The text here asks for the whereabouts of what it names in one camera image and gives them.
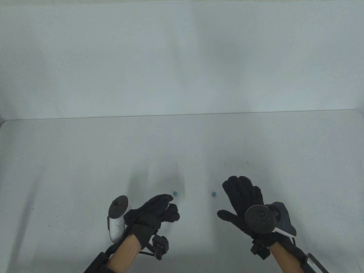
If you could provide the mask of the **person's left hand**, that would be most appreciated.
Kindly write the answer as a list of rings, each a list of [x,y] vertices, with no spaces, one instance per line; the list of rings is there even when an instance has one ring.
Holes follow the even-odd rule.
[[[124,216],[126,236],[135,235],[143,250],[163,222],[173,223],[180,219],[177,206],[171,203],[173,199],[172,195],[156,195],[140,208],[129,210]]]

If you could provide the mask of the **person's right hand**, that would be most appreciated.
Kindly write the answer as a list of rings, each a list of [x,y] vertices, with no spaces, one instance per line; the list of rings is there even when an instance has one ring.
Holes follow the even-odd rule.
[[[245,176],[231,176],[223,182],[222,187],[236,214],[226,210],[219,210],[217,216],[223,221],[232,223],[262,247],[271,247],[277,243],[277,234],[258,234],[248,227],[245,220],[245,213],[248,208],[253,205],[264,204],[260,188],[253,186],[250,179]]]

